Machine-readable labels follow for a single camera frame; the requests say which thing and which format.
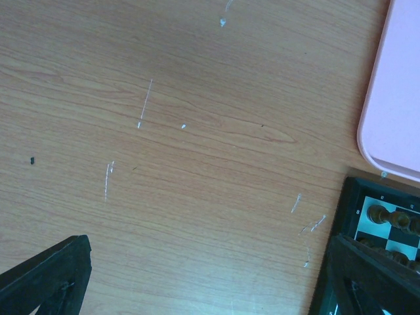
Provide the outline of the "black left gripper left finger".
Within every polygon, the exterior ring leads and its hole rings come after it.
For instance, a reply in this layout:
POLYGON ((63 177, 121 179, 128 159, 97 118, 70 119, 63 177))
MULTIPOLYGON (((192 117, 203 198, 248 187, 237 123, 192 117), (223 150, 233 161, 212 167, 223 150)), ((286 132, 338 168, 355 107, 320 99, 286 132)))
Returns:
POLYGON ((88 236, 70 236, 1 274, 1 313, 79 314, 91 270, 88 236))

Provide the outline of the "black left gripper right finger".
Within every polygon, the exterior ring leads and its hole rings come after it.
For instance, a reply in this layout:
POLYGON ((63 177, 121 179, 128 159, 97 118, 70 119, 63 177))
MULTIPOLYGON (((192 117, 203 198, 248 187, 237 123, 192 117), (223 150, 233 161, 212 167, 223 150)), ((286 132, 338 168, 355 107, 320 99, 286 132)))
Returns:
POLYGON ((341 314, 419 313, 419 273, 347 236, 333 236, 327 273, 341 314))

